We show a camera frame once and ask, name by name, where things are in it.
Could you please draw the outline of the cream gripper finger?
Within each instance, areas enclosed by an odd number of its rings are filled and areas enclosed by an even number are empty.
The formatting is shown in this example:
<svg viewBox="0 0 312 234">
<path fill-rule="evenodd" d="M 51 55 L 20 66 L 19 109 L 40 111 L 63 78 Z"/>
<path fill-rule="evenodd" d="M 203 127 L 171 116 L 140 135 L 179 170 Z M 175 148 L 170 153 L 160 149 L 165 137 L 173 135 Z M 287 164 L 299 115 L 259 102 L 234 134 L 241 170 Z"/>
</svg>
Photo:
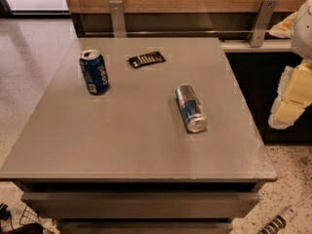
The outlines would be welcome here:
<svg viewBox="0 0 312 234">
<path fill-rule="evenodd" d="M 269 34 L 277 38 L 290 38 L 293 29 L 293 22 L 296 15 L 297 12 L 294 12 L 287 16 L 284 20 L 273 25 L 272 28 L 269 30 Z"/>
<path fill-rule="evenodd" d="M 296 68 L 286 66 L 277 93 L 268 124 L 272 129 L 284 130 L 312 104 L 312 62 L 301 63 Z"/>
</svg>

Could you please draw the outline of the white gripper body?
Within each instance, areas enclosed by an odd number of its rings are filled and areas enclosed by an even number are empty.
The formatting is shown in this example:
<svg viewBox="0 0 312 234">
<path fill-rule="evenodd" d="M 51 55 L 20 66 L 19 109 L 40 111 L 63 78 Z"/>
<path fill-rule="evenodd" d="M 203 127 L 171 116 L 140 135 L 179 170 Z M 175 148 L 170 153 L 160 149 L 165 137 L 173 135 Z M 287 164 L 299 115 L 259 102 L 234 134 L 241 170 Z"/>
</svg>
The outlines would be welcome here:
<svg viewBox="0 0 312 234">
<path fill-rule="evenodd" d="M 312 59 L 312 0 L 306 0 L 294 18 L 291 33 L 292 51 Z"/>
</svg>

